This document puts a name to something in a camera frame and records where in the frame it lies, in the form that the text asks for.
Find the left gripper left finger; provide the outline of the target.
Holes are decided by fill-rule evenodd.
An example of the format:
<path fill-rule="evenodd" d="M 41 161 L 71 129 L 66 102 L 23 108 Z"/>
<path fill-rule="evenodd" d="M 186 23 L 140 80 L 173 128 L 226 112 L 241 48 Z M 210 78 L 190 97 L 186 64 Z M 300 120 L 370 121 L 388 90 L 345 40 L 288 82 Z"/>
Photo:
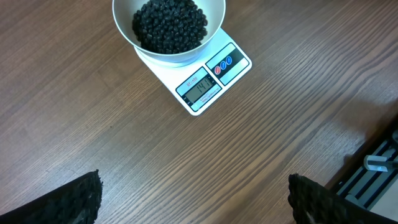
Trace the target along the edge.
<path fill-rule="evenodd" d="M 1 215 L 10 224 L 94 224 L 101 206 L 103 183 L 99 171 L 83 176 Z"/>

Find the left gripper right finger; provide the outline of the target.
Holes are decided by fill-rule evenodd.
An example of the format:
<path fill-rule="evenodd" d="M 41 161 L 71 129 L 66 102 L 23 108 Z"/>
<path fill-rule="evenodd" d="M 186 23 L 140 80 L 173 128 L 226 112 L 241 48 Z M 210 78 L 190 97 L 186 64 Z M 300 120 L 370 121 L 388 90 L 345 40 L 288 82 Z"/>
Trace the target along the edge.
<path fill-rule="evenodd" d="M 296 223 L 397 224 L 339 197 L 322 185 L 299 175 L 289 175 L 289 205 Z"/>

